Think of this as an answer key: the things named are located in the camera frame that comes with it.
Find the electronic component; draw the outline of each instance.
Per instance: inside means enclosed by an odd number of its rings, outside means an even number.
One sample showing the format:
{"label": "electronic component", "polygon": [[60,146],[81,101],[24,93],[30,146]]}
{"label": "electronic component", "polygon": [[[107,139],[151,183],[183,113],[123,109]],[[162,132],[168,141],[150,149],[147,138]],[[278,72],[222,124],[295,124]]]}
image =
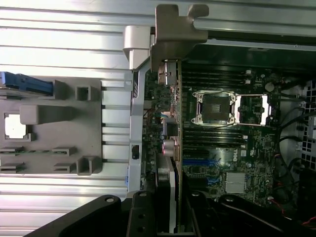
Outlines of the electronic component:
{"label": "electronic component", "polygon": [[230,108],[235,101],[233,92],[202,90],[192,95],[197,98],[197,114],[192,123],[216,126],[235,122]]}
{"label": "electronic component", "polygon": [[0,72],[0,95],[11,97],[52,96],[53,83],[23,74]]}
{"label": "electronic component", "polygon": [[225,191],[228,194],[243,194],[246,190],[245,173],[226,173]]}
{"label": "electronic component", "polygon": [[175,145],[176,141],[173,139],[164,140],[162,144],[162,154],[167,157],[173,157]]}
{"label": "electronic component", "polygon": [[172,137],[178,135],[178,124],[175,118],[165,118],[162,122],[164,136]]}

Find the metal frame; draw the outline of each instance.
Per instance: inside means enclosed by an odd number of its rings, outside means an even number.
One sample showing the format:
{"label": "metal frame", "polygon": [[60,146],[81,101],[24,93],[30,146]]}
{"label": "metal frame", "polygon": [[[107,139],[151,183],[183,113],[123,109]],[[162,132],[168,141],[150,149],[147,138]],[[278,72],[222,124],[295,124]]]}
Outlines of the metal frame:
{"label": "metal frame", "polygon": [[[145,96],[145,77],[150,69],[149,61],[145,62],[137,73],[137,97],[132,99],[130,115],[130,134],[129,134],[129,167],[128,167],[128,191],[136,191],[141,187],[141,170],[143,155],[143,110]],[[133,152],[138,150],[138,158]]]}

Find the gray plastic bracket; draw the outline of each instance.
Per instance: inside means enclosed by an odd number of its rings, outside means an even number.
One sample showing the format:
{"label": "gray plastic bracket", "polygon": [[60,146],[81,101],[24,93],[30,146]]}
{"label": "gray plastic bracket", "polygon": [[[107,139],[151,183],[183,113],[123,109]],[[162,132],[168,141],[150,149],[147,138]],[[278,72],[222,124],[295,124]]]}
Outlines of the gray plastic bracket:
{"label": "gray plastic bracket", "polygon": [[76,170],[76,163],[58,163],[54,165],[53,172],[56,174],[71,174]]}
{"label": "gray plastic bracket", "polygon": [[74,110],[68,106],[21,105],[20,121],[25,125],[37,125],[50,122],[70,121]]}
{"label": "gray plastic bracket", "polygon": [[78,175],[91,175],[102,166],[102,160],[98,157],[82,157],[76,164]]}
{"label": "gray plastic bracket", "polygon": [[68,98],[68,87],[64,82],[58,80],[51,81],[54,86],[54,91],[52,96],[41,96],[39,99],[46,100],[66,100]]}
{"label": "gray plastic bracket", "polygon": [[64,156],[71,156],[72,154],[76,153],[77,149],[75,147],[56,147],[52,149],[54,152],[54,156],[56,155],[64,155]]}
{"label": "gray plastic bracket", "polygon": [[24,163],[8,163],[0,166],[0,173],[16,174],[24,169]]}

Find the sticker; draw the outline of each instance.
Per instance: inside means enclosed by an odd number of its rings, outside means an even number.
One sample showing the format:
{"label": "sticker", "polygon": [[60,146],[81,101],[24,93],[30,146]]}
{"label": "sticker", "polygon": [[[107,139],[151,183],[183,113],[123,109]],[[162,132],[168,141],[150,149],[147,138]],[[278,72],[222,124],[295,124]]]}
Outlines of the sticker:
{"label": "sticker", "polygon": [[247,151],[246,150],[241,150],[240,156],[241,157],[246,157],[247,156]]}

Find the green circuit board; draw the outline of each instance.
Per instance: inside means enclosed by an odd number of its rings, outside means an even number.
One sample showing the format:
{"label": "green circuit board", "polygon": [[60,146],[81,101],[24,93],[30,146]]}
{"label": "green circuit board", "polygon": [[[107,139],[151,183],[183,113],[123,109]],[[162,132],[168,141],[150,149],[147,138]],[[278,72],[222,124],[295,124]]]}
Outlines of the green circuit board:
{"label": "green circuit board", "polygon": [[[191,188],[205,191],[214,199],[234,194],[258,205],[267,205],[273,188],[274,155],[278,145],[280,90],[276,87],[267,91],[266,85],[281,82],[282,75],[266,69],[243,72],[238,68],[217,71],[202,67],[192,70],[182,65],[182,79],[182,104],[177,106],[182,106],[184,121],[183,171]],[[198,91],[229,91],[244,95],[238,111],[240,123],[246,125],[192,123],[198,113],[197,106],[201,105],[194,96]],[[270,105],[265,125],[260,125],[262,114],[267,109],[262,106],[262,95],[267,97]],[[213,101],[207,104],[208,101],[203,100],[201,114],[205,118],[222,117],[216,113],[208,116],[205,112],[216,101],[220,104],[225,99]]]}

